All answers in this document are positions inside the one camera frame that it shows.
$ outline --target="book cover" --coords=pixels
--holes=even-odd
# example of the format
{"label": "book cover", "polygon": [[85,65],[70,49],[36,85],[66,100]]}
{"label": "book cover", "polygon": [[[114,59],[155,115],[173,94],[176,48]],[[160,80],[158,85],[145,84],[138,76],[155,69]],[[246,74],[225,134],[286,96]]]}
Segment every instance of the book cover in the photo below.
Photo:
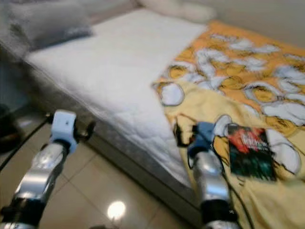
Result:
{"label": "book cover", "polygon": [[276,180],[265,129],[229,125],[228,140],[231,173]]}

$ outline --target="white mattress topper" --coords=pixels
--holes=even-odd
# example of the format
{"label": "white mattress topper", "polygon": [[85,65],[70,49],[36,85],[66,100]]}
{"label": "white mattress topper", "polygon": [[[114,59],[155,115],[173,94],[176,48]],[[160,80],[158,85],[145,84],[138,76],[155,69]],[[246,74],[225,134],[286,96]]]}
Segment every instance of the white mattress topper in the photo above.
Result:
{"label": "white mattress topper", "polygon": [[190,186],[151,83],[206,26],[138,9],[93,29],[91,37],[32,52],[27,62]]}

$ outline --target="tile floor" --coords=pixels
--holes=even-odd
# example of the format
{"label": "tile floor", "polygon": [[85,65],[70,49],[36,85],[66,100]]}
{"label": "tile floor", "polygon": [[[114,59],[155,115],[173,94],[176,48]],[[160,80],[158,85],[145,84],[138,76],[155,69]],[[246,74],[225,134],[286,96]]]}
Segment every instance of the tile floor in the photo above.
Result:
{"label": "tile floor", "polygon": [[[32,158],[49,135],[50,126],[45,125],[0,174],[2,206],[10,202]],[[0,163],[6,156],[0,156]],[[113,224],[107,218],[107,209],[115,201],[123,202],[126,212],[120,222]],[[56,182],[41,229],[89,229],[98,225],[120,229],[192,228],[101,155],[80,143]]]}

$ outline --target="orange blanket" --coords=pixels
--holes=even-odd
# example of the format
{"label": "orange blanket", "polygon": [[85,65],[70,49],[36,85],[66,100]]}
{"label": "orange blanket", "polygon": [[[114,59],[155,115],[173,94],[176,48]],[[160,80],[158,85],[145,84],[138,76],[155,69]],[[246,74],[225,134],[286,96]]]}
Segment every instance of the orange blanket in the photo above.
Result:
{"label": "orange blanket", "polygon": [[[215,124],[214,148],[256,228],[305,228],[305,50],[214,21],[154,87],[171,124],[182,126],[184,141],[194,122]],[[267,129],[277,182],[230,173],[230,123]],[[181,155],[185,160],[185,149]]]}

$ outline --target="white pillow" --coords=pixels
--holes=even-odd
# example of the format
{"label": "white pillow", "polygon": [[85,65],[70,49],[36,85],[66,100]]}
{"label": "white pillow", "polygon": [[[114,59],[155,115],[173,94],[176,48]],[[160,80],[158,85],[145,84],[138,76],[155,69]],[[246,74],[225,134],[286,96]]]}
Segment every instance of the white pillow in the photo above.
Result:
{"label": "white pillow", "polygon": [[196,23],[206,23],[216,17],[216,11],[201,3],[185,0],[138,0],[143,6],[163,15],[180,17]]}

